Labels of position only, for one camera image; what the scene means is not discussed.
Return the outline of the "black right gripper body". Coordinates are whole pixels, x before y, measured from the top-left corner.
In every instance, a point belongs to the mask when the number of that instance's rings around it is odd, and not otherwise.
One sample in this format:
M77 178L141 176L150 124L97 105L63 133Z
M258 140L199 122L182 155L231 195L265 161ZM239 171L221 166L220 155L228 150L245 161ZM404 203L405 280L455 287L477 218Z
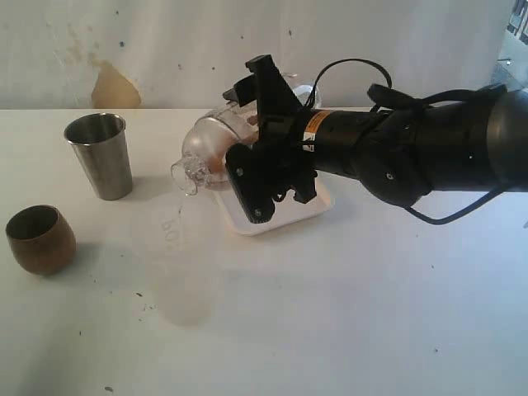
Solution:
M262 179L274 203L292 190L294 199L306 204L317 195L317 173L295 127L303 107L269 54L258 55L245 66L256 77L258 139L249 148L260 163Z

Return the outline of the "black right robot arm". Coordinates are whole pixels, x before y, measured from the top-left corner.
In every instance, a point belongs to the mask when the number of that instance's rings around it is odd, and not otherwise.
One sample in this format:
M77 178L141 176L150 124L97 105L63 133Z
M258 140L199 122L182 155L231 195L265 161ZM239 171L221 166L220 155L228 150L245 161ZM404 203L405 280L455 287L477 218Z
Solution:
M412 97L390 82L368 90L369 111L332 111L300 101L270 55L224 93L257 107L257 141L235 144L225 167L240 205L256 221L288 193L316 196L327 172L358 181L390 205L410 208L433 191L491 198L527 188L527 94L503 85Z

